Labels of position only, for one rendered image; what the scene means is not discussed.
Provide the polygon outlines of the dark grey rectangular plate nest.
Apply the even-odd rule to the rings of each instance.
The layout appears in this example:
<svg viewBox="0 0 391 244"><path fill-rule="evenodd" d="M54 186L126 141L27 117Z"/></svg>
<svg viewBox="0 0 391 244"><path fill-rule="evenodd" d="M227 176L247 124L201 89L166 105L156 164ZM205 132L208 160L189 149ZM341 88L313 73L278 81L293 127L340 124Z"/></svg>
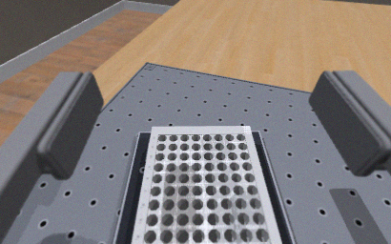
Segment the dark grey rectangular plate nest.
<svg viewBox="0 0 391 244"><path fill-rule="evenodd" d="M260 131L251 131L282 244L295 244ZM132 244L151 132L139 132L113 244Z"/></svg>

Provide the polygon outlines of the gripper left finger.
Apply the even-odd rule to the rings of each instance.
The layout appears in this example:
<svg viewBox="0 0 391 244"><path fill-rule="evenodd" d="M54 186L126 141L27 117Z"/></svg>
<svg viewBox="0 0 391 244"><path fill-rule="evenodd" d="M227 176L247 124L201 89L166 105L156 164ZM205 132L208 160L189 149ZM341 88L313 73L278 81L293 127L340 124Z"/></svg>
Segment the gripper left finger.
<svg viewBox="0 0 391 244"><path fill-rule="evenodd" d="M104 105L92 72L62 71L0 147L0 244L41 174L71 178Z"/></svg>

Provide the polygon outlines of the grey flat rectangular base plate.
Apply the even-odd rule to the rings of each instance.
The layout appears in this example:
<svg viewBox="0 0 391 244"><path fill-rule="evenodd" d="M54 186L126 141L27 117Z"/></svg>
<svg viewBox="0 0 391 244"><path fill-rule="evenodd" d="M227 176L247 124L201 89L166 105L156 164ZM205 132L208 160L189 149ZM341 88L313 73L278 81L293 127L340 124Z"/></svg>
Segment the grey flat rectangular base plate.
<svg viewBox="0 0 391 244"><path fill-rule="evenodd" d="M354 176L301 91L146 62L102 108L68 180L41 174L2 244L113 244L139 132L260 131L296 244L391 244L391 175Z"/></svg>

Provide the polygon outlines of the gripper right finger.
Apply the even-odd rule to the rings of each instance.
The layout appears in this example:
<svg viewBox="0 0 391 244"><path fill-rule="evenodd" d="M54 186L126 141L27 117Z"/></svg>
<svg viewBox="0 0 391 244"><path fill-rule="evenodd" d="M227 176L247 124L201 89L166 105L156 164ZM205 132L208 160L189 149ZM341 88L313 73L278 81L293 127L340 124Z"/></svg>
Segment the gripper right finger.
<svg viewBox="0 0 391 244"><path fill-rule="evenodd" d="M362 77L324 71L308 101L353 175L391 175L391 106Z"/></svg>

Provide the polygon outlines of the white well plate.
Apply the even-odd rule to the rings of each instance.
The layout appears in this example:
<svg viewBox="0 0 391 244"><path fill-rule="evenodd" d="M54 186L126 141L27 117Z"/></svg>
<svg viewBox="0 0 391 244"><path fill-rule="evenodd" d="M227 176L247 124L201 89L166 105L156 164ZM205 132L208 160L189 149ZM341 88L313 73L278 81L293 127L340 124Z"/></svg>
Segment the white well plate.
<svg viewBox="0 0 391 244"><path fill-rule="evenodd" d="M152 127L132 244L282 244L250 126Z"/></svg>

